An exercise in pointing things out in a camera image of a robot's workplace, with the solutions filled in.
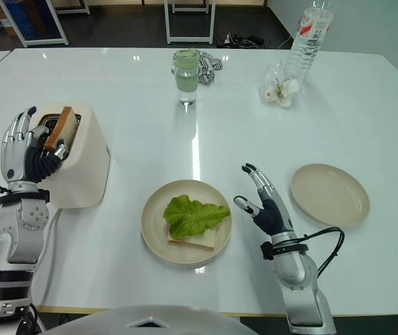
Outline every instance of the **black and white cloth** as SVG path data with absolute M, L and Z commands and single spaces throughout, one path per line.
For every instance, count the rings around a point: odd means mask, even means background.
M 214 81 L 214 71 L 222 69 L 222 60 L 213 57 L 205 51 L 197 50 L 199 54 L 199 73 L 198 81 L 201 84 L 210 84 Z M 174 74 L 174 56 L 172 57 L 171 73 Z

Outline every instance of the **robotic arm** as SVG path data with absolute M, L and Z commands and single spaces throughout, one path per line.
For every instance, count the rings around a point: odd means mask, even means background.
M 263 209 L 242 196 L 233 200 L 253 222 L 272 237 L 262 245 L 265 259 L 274 261 L 274 272 L 283 293 L 292 334 L 336 334 L 330 307 L 317 286 L 316 263 L 306 254 L 305 244 L 296 242 L 292 222 L 281 197 L 270 180 L 251 164 L 242 167 L 258 189 Z
M 10 193 L 0 197 L 0 320 L 19 320 L 30 305 L 33 270 L 43 248 L 48 222 L 48 191 L 37 183 L 59 167 L 67 152 L 64 141 L 54 153 L 43 153 L 49 130 L 29 131 L 35 107 L 17 115 L 1 144 L 1 171 Z

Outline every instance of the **dark floor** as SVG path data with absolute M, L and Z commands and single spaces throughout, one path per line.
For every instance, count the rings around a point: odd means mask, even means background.
M 207 43 L 166 44 L 165 18 L 162 6 L 91 7 L 91 15 L 60 15 L 59 19 L 70 41 L 69 47 L 216 47 Z M 209 15 L 180 13 L 170 15 L 171 35 L 206 36 Z M 288 38 L 284 28 L 274 20 L 272 12 L 263 7 L 216 7 L 215 42 L 220 44 L 226 34 L 255 35 L 266 40 L 268 48 L 277 49 Z M 16 37 L 0 28 L 0 50 L 22 47 Z M 282 48 L 289 48 L 285 43 Z M 53 328 L 82 315 L 42 313 L 43 322 Z M 288 334 L 284 318 L 242 318 L 242 322 L 261 335 Z M 336 318 L 338 334 L 398 334 L 398 315 Z
M 41 313 L 47 329 L 81 318 L 82 314 Z M 398 335 L 398 315 L 335 318 L 338 335 Z M 289 328 L 285 318 L 241 318 L 241 322 L 260 335 L 286 335 Z
M 60 15 L 69 47 L 216 47 L 208 43 L 166 44 L 162 6 L 92 6 L 91 15 Z M 170 14 L 171 36 L 207 36 L 210 15 L 204 13 Z M 265 39 L 265 47 L 277 49 L 288 38 L 283 27 L 266 7 L 217 6 L 215 43 L 221 44 L 229 31 L 244 37 Z M 0 50 L 22 47 L 17 37 L 0 28 Z

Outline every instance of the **chair leg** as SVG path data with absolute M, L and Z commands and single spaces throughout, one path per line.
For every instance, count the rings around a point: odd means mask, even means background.
M 169 10 L 169 7 L 168 7 L 168 0 L 163 0 L 163 5 L 165 7 L 166 44 L 171 44 L 170 10 Z
M 213 44 L 213 32 L 214 32 L 214 14 L 216 12 L 216 0 L 212 0 L 212 17 L 210 18 L 210 37 L 209 44 Z

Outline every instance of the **empty plate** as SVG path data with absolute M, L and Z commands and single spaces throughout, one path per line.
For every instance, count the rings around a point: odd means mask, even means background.
M 182 194 L 187 194 L 190 200 L 199 200 L 203 204 L 212 203 L 230 208 L 222 194 L 206 183 L 196 180 L 174 181 L 160 187 L 149 197 L 142 214 L 142 236 L 148 247 L 162 260 L 201 267 L 210 262 L 227 244 L 232 229 L 231 214 L 217 226 L 216 243 L 212 250 L 169 243 L 168 223 L 163 218 L 163 212 L 173 197 Z
M 331 165 L 301 167 L 292 178 L 291 191 L 303 211 L 328 225 L 353 227 L 369 213 L 369 199 L 362 185 Z

